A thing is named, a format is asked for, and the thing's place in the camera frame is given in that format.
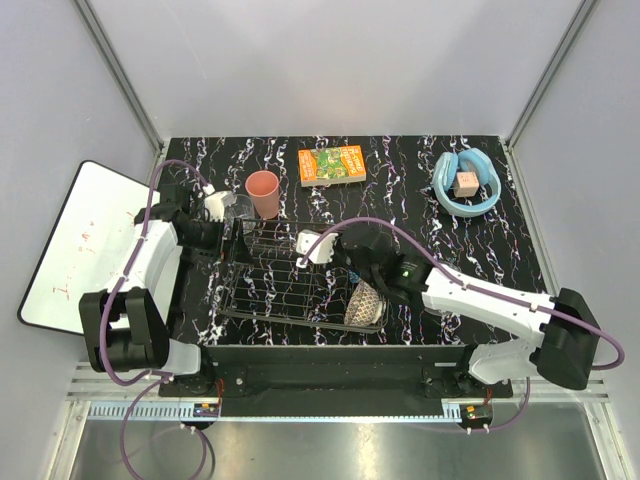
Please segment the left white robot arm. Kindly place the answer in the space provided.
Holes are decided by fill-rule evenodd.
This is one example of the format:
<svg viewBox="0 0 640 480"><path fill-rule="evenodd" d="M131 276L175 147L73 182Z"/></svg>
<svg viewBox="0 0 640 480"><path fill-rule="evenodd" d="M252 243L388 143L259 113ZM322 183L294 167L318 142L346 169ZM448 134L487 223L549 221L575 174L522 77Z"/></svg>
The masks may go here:
<svg viewBox="0 0 640 480"><path fill-rule="evenodd" d="M183 253L220 258L226 228L248 209L247 198L207 185L200 209L188 190L172 186L150 193L134 218L134 234L119 271L102 290L84 294L79 313L89 362L111 377L134 371L181 377L196 396L215 386L200 347L171 338L169 305Z"/></svg>

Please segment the brown patterned ceramic bowl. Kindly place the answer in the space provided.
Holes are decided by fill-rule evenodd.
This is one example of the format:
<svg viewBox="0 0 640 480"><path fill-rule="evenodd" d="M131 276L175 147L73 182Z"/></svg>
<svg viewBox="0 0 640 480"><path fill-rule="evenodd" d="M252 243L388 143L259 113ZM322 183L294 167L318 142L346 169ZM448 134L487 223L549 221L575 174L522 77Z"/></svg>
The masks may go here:
<svg viewBox="0 0 640 480"><path fill-rule="evenodd" d="M382 317L384 301L369 284L360 281L353 291L344 315L344 324L350 326L375 325Z"/></svg>

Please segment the blue patterned ceramic bowl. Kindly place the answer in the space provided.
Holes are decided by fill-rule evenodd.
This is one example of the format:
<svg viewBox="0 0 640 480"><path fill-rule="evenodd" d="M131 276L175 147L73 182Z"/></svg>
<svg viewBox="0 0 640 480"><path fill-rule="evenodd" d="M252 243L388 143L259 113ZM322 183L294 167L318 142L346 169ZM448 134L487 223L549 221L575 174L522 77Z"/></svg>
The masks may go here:
<svg viewBox="0 0 640 480"><path fill-rule="evenodd" d="M360 281L360 275L353 270L348 271L348 278L352 283L358 283Z"/></svg>

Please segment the black wire dish rack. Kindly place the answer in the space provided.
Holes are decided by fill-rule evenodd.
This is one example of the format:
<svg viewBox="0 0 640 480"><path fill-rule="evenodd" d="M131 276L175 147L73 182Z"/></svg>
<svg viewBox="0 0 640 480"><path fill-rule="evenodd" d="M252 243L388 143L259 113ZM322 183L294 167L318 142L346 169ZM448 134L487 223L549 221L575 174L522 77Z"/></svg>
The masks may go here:
<svg viewBox="0 0 640 480"><path fill-rule="evenodd" d="M234 318L286 323L296 326L374 333L386 326L390 305L384 300L381 319L371 326L344 324L349 299L357 283L351 270L332 260L326 265L296 265L298 234L302 230L322 233L323 223L291 220L244 220L242 238L253 256L253 265L220 264L217 312Z"/></svg>

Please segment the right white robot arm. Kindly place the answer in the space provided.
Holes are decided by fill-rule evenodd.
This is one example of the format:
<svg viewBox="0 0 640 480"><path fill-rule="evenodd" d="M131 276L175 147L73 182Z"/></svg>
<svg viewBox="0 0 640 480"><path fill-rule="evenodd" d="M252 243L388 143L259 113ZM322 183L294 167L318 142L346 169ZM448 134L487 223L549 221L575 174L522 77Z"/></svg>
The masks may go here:
<svg viewBox="0 0 640 480"><path fill-rule="evenodd" d="M337 247L367 286L414 315L452 313L513 334L510 341L466 347L453 374L463 395L533 374L565 389L586 388L599 325L580 293L523 292L435 266L418 252L396 250L390 234L366 223L343 230Z"/></svg>

